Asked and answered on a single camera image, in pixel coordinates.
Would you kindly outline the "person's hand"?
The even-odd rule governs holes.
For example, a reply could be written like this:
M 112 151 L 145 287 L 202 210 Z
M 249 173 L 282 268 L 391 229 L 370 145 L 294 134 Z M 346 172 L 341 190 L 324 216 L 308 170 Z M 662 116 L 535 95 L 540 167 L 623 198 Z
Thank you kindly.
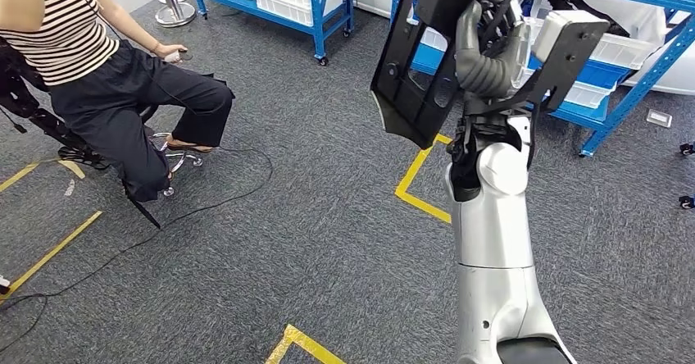
M 152 50 L 153 54 L 169 63 L 178 63 L 183 61 L 184 55 L 187 52 L 188 49 L 184 45 L 180 44 L 165 45 L 162 43 L 157 43 L 157 45 Z

